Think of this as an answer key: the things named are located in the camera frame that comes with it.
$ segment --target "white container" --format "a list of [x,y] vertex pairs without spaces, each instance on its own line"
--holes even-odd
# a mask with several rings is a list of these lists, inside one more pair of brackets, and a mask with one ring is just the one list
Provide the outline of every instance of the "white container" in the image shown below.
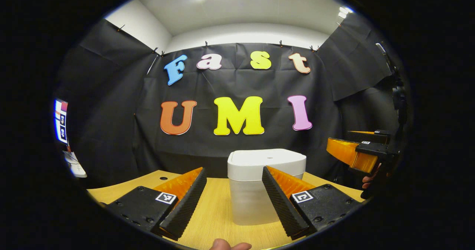
[[227,159],[233,221],[237,225],[258,225],[279,221],[262,183],[268,165],[302,179],[307,157],[285,149],[236,150]]

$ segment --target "foam letter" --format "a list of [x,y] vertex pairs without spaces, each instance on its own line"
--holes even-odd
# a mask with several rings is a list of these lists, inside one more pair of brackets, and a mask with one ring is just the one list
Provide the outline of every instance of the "foam letter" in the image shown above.
[[228,121],[234,133],[239,134],[244,120],[246,120],[246,127],[242,130],[244,134],[259,135],[264,133],[264,128],[261,126],[261,103],[261,97],[248,97],[242,104],[241,110],[238,111],[231,98],[216,98],[214,104],[217,105],[217,128],[214,130],[214,134],[229,135],[231,130],[227,128]]
[[269,69],[272,65],[269,57],[270,55],[265,51],[254,51],[251,53],[251,66],[254,69]]
[[295,124],[292,126],[294,130],[307,130],[312,128],[312,123],[308,121],[307,111],[304,102],[307,100],[305,96],[290,96],[287,98],[294,109]]
[[302,74],[308,74],[310,72],[310,67],[305,67],[304,62],[307,61],[306,57],[300,56],[298,53],[294,53],[289,56],[289,60],[294,61],[295,69],[301,72]]
[[196,67],[198,69],[219,69],[221,68],[221,59],[219,54],[206,54],[202,57],[202,61],[196,64]]
[[165,67],[163,68],[168,73],[169,86],[183,77],[183,74],[179,74],[178,71],[183,71],[183,69],[185,69],[185,64],[183,63],[183,61],[186,59],[186,55],[181,55],[169,64],[165,65]]
[[197,104],[196,101],[184,101],[181,103],[185,110],[183,111],[183,120],[179,126],[173,125],[171,119],[173,116],[173,109],[178,106],[174,101],[165,101],[161,104],[163,110],[161,111],[160,128],[168,135],[181,135],[190,129],[191,117],[193,115],[193,107]]

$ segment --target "ceiling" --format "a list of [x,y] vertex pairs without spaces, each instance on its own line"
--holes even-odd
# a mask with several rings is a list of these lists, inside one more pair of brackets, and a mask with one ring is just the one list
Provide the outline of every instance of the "ceiling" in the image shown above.
[[339,0],[140,0],[179,35],[230,23],[277,23],[331,34],[341,22]]

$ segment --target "wooden table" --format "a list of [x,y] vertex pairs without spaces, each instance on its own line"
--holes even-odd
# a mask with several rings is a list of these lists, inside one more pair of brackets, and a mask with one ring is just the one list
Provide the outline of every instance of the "wooden table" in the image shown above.
[[[158,170],[128,182],[88,191],[98,202],[109,204],[137,186],[154,188],[179,175]],[[303,180],[314,186],[332,184],[353,199],[363,201],[360,198],[360,190],[334,184],[307,172]],[[195,249],[208,250],[216,238],[227,240],[231,246],[242,242],[250,243],[253,250],[274,248],[295,241],[287,237],[280,221],[254,226],[234,224],[229,179],[208,178],[196,210],[178,243]]]

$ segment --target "pink letter i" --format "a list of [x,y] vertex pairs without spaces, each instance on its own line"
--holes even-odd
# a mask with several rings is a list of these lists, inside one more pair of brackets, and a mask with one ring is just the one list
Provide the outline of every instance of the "pink letter i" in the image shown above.
[[307,111],[304,102],[307,100],[305,96],[290,96],[287,98],[294,109],[295,124],[292,126],[294,130],[307,130],[312,128],[312,123],[308,121]]

